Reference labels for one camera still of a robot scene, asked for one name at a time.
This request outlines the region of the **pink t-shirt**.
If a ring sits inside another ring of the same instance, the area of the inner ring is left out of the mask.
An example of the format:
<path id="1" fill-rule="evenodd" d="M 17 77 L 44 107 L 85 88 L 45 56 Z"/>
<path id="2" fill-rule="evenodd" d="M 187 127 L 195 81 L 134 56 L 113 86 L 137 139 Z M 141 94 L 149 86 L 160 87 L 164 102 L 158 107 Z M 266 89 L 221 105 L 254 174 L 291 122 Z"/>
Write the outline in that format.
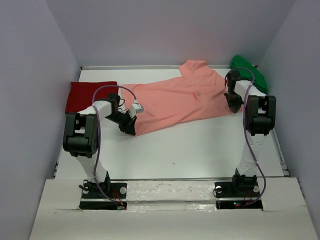
<path id="1" fill-rule="evenodd" d="M 125 108 L 134 97 L 144 108 L 137 114 L 137 136 L 190 121 L 232 114 L 227 100 L 225 80 L 206 61 L 187 60 L 179 67 L 181 76 L 153 83 L 125 84 L 121 96 Z"/>

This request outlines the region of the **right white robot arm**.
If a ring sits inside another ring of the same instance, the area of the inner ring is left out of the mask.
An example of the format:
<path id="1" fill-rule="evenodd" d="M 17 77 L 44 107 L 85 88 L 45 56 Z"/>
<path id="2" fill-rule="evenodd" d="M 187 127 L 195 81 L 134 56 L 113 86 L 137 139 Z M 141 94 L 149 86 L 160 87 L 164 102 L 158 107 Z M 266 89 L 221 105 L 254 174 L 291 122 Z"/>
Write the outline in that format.
<path id="1" fill-rule="evenodd" d="M 245 144 L 242 156 L 232 181 L 226 183 L 224 196 L 242 197 L 252 193 L 257 185 L 257 172 L 264 174 L 259 165 L 259 156 L 266 136 L 275 127 L 276 97 L 267 95 L 254 86 L 255 79 L 241 78 L 240 67 L 230 70 L 225 76 L 228 107 L 233 113 L 243 108 L 243 131 Z"/>

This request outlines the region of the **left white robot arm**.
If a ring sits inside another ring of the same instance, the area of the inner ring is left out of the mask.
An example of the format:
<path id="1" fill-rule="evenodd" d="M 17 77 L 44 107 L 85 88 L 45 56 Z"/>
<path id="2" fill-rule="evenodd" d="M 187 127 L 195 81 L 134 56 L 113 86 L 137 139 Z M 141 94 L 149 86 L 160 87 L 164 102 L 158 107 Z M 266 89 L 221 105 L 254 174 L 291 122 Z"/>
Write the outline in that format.
<path id="1" fill-rule="evenodd" d="M 137 99 L 124 111 L 120 110 L 120 101 L 118 94 L 110 93 L 107 98 L 95 100 L 91 106 L 68 113 L 65 118 L 63 150 L 74 157 L 86 173 L 87 183 L 81 188 L 101 198 L 109 198 L 113 190 L 110 175 L 100 162 L 101 121 L 110 120 L 122 133 L 135 136 L 137 114 L 144 111 Z"/>

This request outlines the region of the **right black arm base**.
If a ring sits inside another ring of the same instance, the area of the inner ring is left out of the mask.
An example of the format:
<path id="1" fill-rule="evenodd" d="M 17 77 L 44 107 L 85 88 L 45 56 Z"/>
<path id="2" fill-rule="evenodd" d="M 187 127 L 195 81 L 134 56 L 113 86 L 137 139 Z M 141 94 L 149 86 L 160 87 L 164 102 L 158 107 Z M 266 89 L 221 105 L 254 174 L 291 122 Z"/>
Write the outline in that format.
<path id="1" fill-rule="evenodd" d="M 231 181 L 219 181 L 214 183 L 212 194 L 216 198 L 217 210 L 263 209 L 262 201 L 256 201 L 260 195 L 257 184 L 254 187 L 234 188 Z"/>

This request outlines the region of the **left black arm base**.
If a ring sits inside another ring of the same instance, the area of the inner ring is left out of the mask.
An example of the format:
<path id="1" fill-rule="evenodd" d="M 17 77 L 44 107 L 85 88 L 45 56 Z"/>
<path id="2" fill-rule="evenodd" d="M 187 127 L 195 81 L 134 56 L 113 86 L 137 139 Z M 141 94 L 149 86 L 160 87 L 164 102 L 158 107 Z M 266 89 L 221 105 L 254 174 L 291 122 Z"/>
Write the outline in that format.
<path id="1" fill-rule="evenodd" d="M 79 208 L 81 210 L 107 210 L 117 211 L 127 209 L 127 183 L 126 182 L 111 182 L 110 190 L 100 184 L 100 188 L 92 182 L 85 181 L 83 185 L 79 185 L 82 190 Z"/>

